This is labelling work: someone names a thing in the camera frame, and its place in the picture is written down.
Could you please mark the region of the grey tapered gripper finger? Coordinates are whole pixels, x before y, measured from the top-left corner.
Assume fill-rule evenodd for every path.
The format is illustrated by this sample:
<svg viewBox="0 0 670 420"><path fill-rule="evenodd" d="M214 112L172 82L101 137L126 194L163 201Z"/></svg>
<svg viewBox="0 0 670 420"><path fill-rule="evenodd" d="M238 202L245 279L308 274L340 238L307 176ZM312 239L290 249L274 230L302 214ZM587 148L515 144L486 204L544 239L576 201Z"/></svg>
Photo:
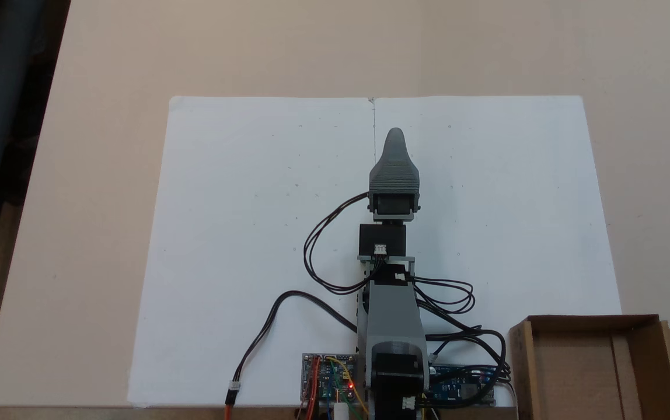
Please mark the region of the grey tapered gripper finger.
<svg viewBox="0 0 670 420"><path fill-rule="evenodd" d="M408 152L404 132L398 127L391 128L388 131L381 156L370 173L387 173L388 171L418 173L418 169L413 164Z"/></svg>

